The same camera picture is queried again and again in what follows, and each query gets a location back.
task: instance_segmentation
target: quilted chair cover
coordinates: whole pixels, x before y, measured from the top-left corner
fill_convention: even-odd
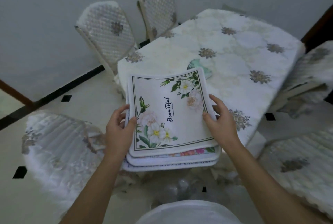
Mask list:
[[[287,191],[333,218],[333,126],[272,142],[259,162]]]
[[[297,118],[302,113],[311,112],[313,106],[322,102],[333,90],[333,41],[324,42],[300,58],[282,90],[312,80],[323,85],[290,98],[278,111]]]
[[[139,0],[150,41],[177,26],[174,0]]]
[[[115,1],[91,4],[75,28],[112,77],[117,73],[117,62],[139,48],[125,13]]]
[[[103,158],[104,135],[89,122],[39,110],[28,117],[22,138],[28,171],[59,205],[59,214],[73,204]],[[139,181],[119,171],[115,191]]]

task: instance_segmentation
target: black border line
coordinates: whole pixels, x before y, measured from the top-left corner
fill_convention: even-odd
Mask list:
[[[63,87],[59,88],[58,90],[46,95],[44,98],[34,102],[32,105],[25,105],[16,111],[12,112],[11,114],[3,117],[0,119],[0,130],[8,127],[9,125],[13,124],[14,122],[22,119],[24,116],[27,116],[29,113],[36,111],[38,108],[48,104],[52,100],[58,98],[59,96],[65,94],[66,92],[72,90],[74,87],[82,84],[86,80],[94,77],[95,75],[104,71],[103,66],[98,66],[95,69],[87,72],[86,74],[78,77],[77,79],[73,80],[72,82],[64,85]]]
[[[178,78],[178,77],[184,77],[184,76],[190,75],[190,74],[192,74],[194,72],[197,73],[198,81],[199,81],[199,87],[200,87],[200,93],[201,93],[201,98],[202,98],[202,101],[203,101],[203,104],[204,104],[204,108],[207,111],[206,101],[205,101],[204,96],[202,94],[202,87],[201,87],[201,81],[200,81],[200,78],[199,78],[199,72],[198,72],[198,70],[189,72],[187,74],[183,74],[183,75],[172,77],[172,79]],[[133,94],[134,94],[134,114],[136,116],[136,96],[135,96],[134,79],[165,80],[165,79],[170,79],[170,78],[168,77],[168,78],[157,79],[157,78],[147,78],[147,77],[135,77],[135,76],[132,76],[132,85],[133,85]],[[200,139],[200,140],[197,140],[197,141],[193,141],[193,142],[189,142],[189,143],[184,143],[184,144],[173,145],[173,146],[140,149],[140,148],[136,148],[136,126],[135,126],[135,130],[134,130],[134,137],[135,137],[134,151],[153,150],[153,149],[168,149],[168,148],[173,148],[173,147],[181,147],[181,146],[186,146],[186,145],[190,145],[190,144],[195,144],[195,143],[199,143],[199,142],[206,142],[206,141],[214,139],[213,137],[209,137],[209,138],[204,138],[204,139]]]

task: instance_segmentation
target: table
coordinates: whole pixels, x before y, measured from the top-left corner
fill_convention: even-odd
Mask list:
[[[304,45],[280,28],[235,12],[206,9],[118,62],[127,91],[130,74],[183,72],[189,62],[212,70],[208,90],[234,115],[240,141],[247,145]]]

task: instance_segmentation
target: white shirt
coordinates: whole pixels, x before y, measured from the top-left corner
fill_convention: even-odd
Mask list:
[[[218,203],[183,200],[160,205],[144,214],[136,224],[241,224],[237,217]]]

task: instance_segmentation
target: person's left hand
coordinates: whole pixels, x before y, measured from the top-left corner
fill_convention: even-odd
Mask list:
[[[130,105],[126,104],[116,109],[106,126],[106,149],[105,156],[116,156],[123,160],[133,140],[133,132],[136,125],[136,117],[132,117],[125,126],[126,109]]]

